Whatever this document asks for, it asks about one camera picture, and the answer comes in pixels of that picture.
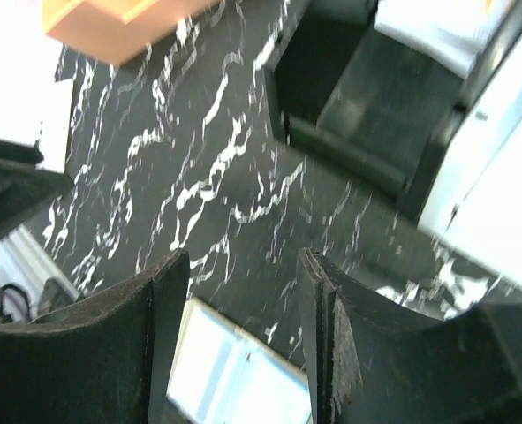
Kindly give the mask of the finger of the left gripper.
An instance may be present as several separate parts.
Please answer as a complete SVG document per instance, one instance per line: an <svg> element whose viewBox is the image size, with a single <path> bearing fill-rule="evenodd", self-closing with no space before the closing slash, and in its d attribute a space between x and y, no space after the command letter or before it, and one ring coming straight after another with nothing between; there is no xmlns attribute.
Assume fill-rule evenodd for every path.
<svg viewBox="0 0 522 424"><path fill-rule="evenodd" d="M37 143L28 146L0 139L0 241L71 191L68 175L38 167L43 159Z"/></svg>

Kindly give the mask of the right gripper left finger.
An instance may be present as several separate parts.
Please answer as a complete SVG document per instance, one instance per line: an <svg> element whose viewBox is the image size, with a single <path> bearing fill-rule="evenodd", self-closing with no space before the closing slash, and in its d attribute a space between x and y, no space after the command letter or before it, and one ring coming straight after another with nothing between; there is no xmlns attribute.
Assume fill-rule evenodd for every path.
<svg viewBox="0 0 522 424"><path fill-rule="evenodd" d="M30 323L0 325L0 423L158 423L189 283L171 252Z"/></svg>

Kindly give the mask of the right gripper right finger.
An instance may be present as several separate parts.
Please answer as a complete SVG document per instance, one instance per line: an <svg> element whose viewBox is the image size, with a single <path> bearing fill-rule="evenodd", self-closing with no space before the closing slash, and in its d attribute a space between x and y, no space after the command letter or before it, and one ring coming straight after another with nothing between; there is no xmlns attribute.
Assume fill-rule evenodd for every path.
<svg viewBox="0 0 522 424"><path fill-rule="evenodd" d="M314 422L522 423L522 304L439 321L311 248L297 282Z"/></svg>

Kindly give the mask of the grey leather card holder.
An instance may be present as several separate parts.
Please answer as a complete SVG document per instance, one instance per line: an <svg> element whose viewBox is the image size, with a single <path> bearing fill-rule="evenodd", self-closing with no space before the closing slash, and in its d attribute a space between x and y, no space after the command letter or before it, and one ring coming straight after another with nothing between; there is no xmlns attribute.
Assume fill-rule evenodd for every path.
<svg viewBox="0 0 522 424"><path fill-rule="evenodd" d="M205 302L184 308L167 397L192 423L310 423L306 374Z"/></svg>

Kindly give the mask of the white middle card tray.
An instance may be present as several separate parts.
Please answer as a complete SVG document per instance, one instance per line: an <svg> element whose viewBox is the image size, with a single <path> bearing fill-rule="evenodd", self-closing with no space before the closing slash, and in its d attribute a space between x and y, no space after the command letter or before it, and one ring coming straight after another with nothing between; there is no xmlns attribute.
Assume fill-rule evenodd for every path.
<svg viewBox="0 0 522 424"><path fill-rule="evenodd" d="M522 288L522 61L454 137L419 227Z"/></svg>

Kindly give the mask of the black left card tray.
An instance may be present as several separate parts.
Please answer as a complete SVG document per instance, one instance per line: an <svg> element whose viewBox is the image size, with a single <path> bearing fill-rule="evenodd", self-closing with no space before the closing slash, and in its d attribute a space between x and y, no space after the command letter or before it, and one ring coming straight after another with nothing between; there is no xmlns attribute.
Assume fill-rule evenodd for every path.
<svg viewBox="0 0 522 424"><path fill-rule="evenodd" d="M305 1L263 71L274 137L365 180L418 221L463 80L374 26L374 1Z"/></svg>

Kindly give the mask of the orange plastic file organizer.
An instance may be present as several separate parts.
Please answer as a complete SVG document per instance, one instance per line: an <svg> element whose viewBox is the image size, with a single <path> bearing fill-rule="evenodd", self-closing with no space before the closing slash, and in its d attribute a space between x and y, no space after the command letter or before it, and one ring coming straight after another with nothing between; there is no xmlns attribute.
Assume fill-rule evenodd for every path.
<svg viewBox="0 0 522 424"><path fill-rule="evenodd" d="M119 66L198 15L213 0L49 0L42 2L43 32L105 64Z"/></svg>

